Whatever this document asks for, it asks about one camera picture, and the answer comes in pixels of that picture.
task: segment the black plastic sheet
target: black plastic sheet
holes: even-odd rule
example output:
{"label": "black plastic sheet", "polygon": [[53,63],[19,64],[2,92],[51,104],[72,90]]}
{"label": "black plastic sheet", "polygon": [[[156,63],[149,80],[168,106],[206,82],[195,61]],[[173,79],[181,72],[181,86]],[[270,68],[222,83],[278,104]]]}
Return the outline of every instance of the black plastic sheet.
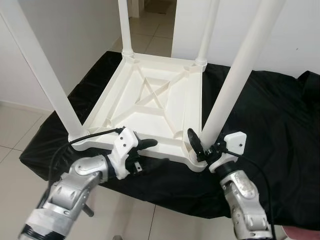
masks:
{"label": "black plastic sheet", "polygon": [[[84,123],[122,56],[106,52],[69,95]],[[203,73],[202,125],[213,107],[229,67],[208,64]],[[275,223],[320,230],[320,132],[319,75],[306,72],[295,79],[269,71],[252,71],[224,129],[247,134],[244,155],[260,165],[272,189]],[[20,156],[20,160],[47,180],[49,162],[68,133],[54,112]],[[55,179],[82,157],[110,151],[69,148],[54,171]],[[218,178],[208,169],[192,172],[182,163],[141,157],[144,174],[111,179],[103,186],[134,198],[202,218],[230,216]],[[260,203],[268,214],[268,196],[262,175],[252,165],[238,160],[256,184]]]}

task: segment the white mount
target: white mount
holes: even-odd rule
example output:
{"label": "white mount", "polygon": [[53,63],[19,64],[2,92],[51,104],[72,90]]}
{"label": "white mount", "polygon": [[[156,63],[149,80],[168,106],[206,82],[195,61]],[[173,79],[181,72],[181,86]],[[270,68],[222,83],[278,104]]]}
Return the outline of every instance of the white mount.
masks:
{"label": "white mount", "polygon": [[119,180],[130,174],[126,169],[126,160],[129,157],[130,150],[136,146],[138,146],[138,139],[135,133],[127,127],[115,139],[113,149],[108,158]]}
{"label": "white mount", "polygon": [[[226,135],[223,140],[226,142],[226,149],[232,153],[242,155],[245,151],[246,139],[247,135],[241,131],[238,131]],[[209,166],[209,171],[214,173],[217,167],[230,161],[236,162],[237,160],[237,157],[223,152],[221,157]]]}
{"label": "white mount", "polygon": [[[195,159],[187,130],[192,128],[204,149],[220,134],[285,0],[261,0],[256,16],[226,77],[209,118],[202,129],[202,72],[218,13],[219,0],[211,0],[207,23],[195,61],[134,53],[127,0],[118,0],[123,42],[122,61],[81,125],[18,1],[0,1],[0,13],[32,72],[69,133],[69,140],[126,126],[141,139],[158,145],[140,152],[169,158],[200,172],[207,164]],[[72,145],[111,150],[117,136],[89,138]]]}

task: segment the white plastic leg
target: white plastic leg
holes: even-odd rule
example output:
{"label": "white plastic leg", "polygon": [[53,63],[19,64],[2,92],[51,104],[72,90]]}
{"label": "white plastic leg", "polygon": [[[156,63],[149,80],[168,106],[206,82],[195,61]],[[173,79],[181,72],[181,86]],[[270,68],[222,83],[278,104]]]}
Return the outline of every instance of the white plastic leg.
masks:
{"label": "white plastic leg", "polygon": [[214,26],[216,23],[216,18],[218,15],[220,0],[211,0],[207,22],[205,23],[205,28],[202,36],[202,41],[199,49],[198,56],[195,59],[195,63],[202,67],[202,71],[206,70],[207,54],[208,48],[211,42],[212,33],[214,31]]}
{"label": "white plastic leg", "polygon": [[87,135],[18,1],[0,1],[0,11],[23,57],[74,140]]}
{"label": "white plastic leg", "polygon": [[286,0],[262,0],[251,27],[204,125],[200,140],[208,149],[218,138]]}
{"label": "white plastic leg", "polygon": [[122,55],[132,56],[134,51],[131,47],[131,35],[129,26],[128,4],[127,0],[118,0],[121,35],[122,35]]}

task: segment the tiled floor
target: tiled floor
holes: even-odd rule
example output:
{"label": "tiled floor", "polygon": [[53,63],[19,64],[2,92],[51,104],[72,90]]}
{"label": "tiled floor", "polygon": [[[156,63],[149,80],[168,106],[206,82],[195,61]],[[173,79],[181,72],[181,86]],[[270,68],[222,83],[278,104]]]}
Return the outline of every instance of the tiled floor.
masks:
{"label": "tiled floor", "polygon": [[[176,4],[173,2],[166,14],[145,12],[140,18],[130,18],[131,44],[135,53],[171,56]],[[121,37],[110,50],[122,51]]]}

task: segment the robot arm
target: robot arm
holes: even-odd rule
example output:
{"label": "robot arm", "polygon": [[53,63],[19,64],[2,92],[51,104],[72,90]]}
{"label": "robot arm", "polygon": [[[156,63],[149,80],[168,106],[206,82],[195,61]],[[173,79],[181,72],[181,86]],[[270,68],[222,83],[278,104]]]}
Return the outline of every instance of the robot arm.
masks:
{"label": "robot arm", "polygon": [[244,171],[237,169],[237,155],[244,153],[247,135],[243,132],[220,137],[208,150],[204,151],[199,138],[192,129],[188,130],[190,144],[199,162],[206,161],[211,173],[220,178],[220,185],[230,207],[234,233],[238,240],[272,239],[271,226],[265,210],[259,203],[259,192]]}
{"label": "robot arm", "polygon": [[69,172],[63,173],[52,186],[45,202],[32,211],[19,239],[64,240],[80,212],[88,207],[86,201],[91,190],[110,177],[124,179],[130,174],[129,161],[140,172],[137,150],[155,145],[156,140],[140,140],[132,130],[124,128],[107,157],[97,155],[75,161]]}

